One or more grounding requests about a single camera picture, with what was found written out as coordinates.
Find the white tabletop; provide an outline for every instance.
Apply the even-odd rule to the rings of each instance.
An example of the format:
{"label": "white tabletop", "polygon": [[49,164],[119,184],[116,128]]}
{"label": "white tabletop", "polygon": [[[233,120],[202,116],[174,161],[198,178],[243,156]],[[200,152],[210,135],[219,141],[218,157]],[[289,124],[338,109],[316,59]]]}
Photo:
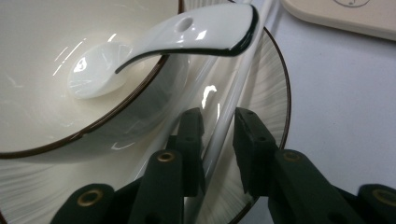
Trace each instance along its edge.
{"label": "white tabletop", "polygon": [[[300,21],[278,1],[266,26],[290,75],[286,148],[353,194],[396,189],[396,42]],[[241,223],[271,223],[265,199]]]}

